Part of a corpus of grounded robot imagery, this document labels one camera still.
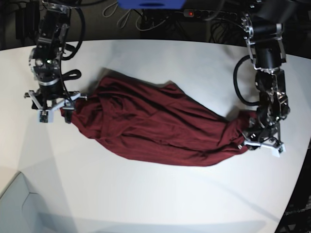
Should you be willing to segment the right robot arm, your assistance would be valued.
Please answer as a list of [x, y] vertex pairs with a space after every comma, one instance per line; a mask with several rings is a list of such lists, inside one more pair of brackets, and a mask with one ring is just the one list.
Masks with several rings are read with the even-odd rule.
[[[54, 112], [60, 110], [65, 122], [70, 124], [76, 100], [87, 96], [79, 91], [67, 90], [65, 82], [77, 80], [82, 74], [78, 69], [63, 73], [61, 64], [72, 59], [80, 49], [86, 22], [77, 0], [73, 3], [48, 0], [46, 3], [48, 8], [39, 24], [36, 47], [28, 59], [39, 88], [36, 91], [29, 90], [24, 97], [31, 99], [32, 109], [37, 111], [40, 123], [52, 123]], [[81, 21], [81, 33], [76, 46], [66, 43], [72, 10], [76, 10]]]

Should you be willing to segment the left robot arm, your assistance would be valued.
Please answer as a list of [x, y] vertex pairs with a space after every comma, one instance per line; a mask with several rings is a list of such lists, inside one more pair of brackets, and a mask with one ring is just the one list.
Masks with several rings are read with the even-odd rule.
[[[250, 150], [267, 148], [275, 157], [285, 152], [280, 122], [290, 113], [285, 72], [281, 68], [286, 62], [282, 34], [284, 23], [293, 15], [297, 5], [295, 0], [263, 0], [259, 7], [252, 6], [241, 15], [249, 54], [236, 64], [233, 84], [239, 100], [246, 106], [257, 108], [255, 117], [249, 120], [248, 128], [242, 133], [244, 141], [241, 146]], [[259, 91], [256, 102], [245, 100], [238, 88], [238, 70], [247, 60], [256, 71], [255, 86]]]

